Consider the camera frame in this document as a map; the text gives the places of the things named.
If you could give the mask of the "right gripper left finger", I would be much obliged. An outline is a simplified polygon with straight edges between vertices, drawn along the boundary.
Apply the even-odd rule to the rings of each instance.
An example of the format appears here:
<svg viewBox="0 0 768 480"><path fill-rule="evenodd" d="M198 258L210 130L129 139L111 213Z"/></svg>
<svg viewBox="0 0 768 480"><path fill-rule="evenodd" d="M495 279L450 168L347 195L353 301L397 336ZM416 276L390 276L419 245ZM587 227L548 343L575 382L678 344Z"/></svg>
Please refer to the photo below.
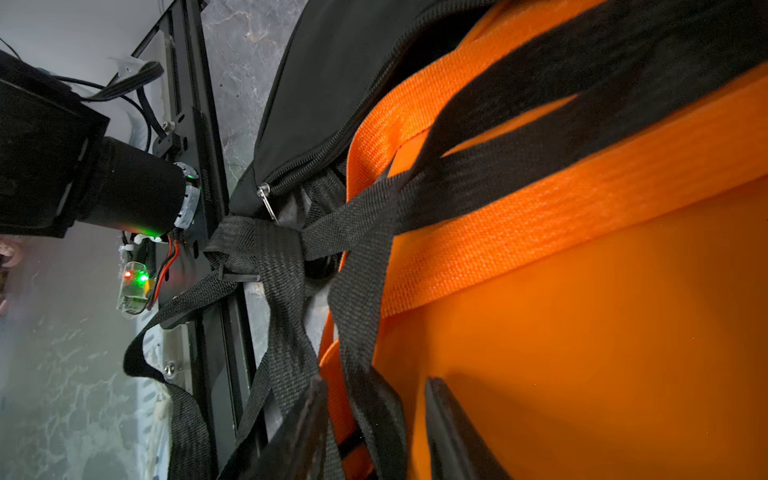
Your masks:
<svg viewBox="0 0 768 480"><path fill-rule="evenodd" d="M322 479L328 423L328 387L315 376L294 404L272 442L240 479Z"/></svg>

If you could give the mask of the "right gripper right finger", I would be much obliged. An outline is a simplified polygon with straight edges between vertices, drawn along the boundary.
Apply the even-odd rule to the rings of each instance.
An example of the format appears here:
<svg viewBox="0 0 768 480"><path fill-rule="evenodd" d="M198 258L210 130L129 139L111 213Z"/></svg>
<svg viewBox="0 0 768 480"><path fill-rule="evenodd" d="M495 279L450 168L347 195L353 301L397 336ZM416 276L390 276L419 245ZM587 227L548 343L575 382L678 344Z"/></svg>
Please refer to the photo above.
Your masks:
<svg viewBox="0 0 768 480"><path fill-rule="evenodd" d="M433 479L509 479L445 381L425 386L426 429Z"/></svg>

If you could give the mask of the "orange crossbody bag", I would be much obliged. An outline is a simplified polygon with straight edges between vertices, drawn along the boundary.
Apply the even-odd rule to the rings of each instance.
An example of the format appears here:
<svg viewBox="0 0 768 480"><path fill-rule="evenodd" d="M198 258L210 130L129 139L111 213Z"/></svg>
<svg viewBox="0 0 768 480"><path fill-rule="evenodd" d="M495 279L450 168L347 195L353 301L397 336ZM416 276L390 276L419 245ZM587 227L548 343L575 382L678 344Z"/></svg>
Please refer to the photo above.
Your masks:
<svg viewBox="0 0 768 480"><path fill-rule="evenodd" d="M500 1L347 156L320 370L345 479L767 475L767 5Z"/></svg>

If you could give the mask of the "black sling bag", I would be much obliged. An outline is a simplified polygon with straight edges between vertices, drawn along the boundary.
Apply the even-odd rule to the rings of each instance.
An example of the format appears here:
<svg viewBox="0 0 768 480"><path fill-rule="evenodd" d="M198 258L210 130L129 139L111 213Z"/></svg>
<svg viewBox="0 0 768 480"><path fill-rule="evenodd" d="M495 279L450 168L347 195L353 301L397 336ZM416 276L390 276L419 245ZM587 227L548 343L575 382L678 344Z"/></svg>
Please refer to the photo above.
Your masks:
<svg viewBox="0 0 768 480"><path fill-rule="evenodd" d="M328 387L322 479L345 479L320 370L330 292L345 258L347 156L373 108L458 43L465 21L500 1L311 1L277 71L252 164L206 248L212 270L152 319L175 320L248 282L269 307L266 352L233 453L213 479L240 479L320 376Z"/></svg>

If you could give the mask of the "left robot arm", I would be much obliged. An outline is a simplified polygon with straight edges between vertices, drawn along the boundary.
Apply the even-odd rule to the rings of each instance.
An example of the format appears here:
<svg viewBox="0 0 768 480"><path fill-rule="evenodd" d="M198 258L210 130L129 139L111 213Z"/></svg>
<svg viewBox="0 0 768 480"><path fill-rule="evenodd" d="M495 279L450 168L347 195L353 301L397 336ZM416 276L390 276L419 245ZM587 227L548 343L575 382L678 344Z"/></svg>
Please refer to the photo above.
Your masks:
<svg viewBox="0 0 768 480"><path fill-rule="evenodd" d="M197 172L107 136L92 109L160 78L137 73L81 97L58 78L1 55L1 231L62 238L77 221L151 237L186 229Z"/></svg>

